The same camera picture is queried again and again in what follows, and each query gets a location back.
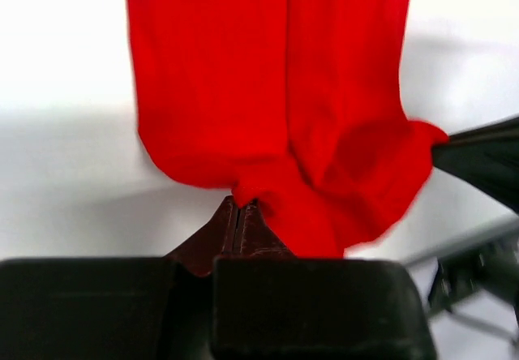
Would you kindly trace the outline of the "red t-shirt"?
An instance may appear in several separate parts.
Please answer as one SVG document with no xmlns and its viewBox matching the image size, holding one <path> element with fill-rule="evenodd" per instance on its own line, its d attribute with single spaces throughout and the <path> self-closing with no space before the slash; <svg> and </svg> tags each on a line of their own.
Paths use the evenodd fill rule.
<svg viewBox="0 0 519 360">
<path fill-rule="evenodd" d="M 409 0 L 127 0 L 138 132 L 176 182 L 259 204 L 296 255 L 340 257 L 408 211 L 447 136 L 410 120 Z"/>
</svg>

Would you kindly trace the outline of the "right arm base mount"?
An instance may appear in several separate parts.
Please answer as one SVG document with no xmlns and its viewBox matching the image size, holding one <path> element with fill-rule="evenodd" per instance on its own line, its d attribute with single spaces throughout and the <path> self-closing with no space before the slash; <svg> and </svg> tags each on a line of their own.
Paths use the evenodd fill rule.
<svg viewBox="0 0 519 360">
<path fill-rule="evenodd" d="M 485 290 L 518 310 L 518 238 L 475 246 L 438 260 L 427 295 L 428 315 L 452 311 Z"/>
</svg>

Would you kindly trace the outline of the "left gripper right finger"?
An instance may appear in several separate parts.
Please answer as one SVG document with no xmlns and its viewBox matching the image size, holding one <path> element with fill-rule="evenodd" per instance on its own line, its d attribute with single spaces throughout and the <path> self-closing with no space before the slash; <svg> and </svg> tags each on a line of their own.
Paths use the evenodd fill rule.
<svg viewBox="0 0 519 360">
<path fill-rule="evenodd" d="M 216 359 L 434 359 L 418 289 L 387 260 L 297 259 L 256 204 L 212 276 Z"/>
</svg>

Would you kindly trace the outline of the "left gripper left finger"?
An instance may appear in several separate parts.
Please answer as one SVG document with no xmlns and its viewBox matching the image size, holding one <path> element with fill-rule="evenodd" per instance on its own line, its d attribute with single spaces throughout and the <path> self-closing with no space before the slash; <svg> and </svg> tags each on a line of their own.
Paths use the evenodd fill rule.
<svg viewBox="0 0 519 360">
<path fill-rule="evenodd" d="M 237 219 L 225 198 L 163 257 L 2 261 L 2 358 L 210 358 L 212 262 Z"/>
</svg>

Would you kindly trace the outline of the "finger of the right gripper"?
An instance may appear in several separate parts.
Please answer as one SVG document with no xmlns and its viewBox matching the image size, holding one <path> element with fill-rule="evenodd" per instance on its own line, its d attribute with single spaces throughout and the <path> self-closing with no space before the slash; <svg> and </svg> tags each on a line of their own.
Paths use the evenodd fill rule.
<svg viewBox="0 0 519 360">
<path fill-rule="evenodd" d="M 432 157 L 436 168 L 518 212 L 518 117 L 451 135 Z"/>
</svg>

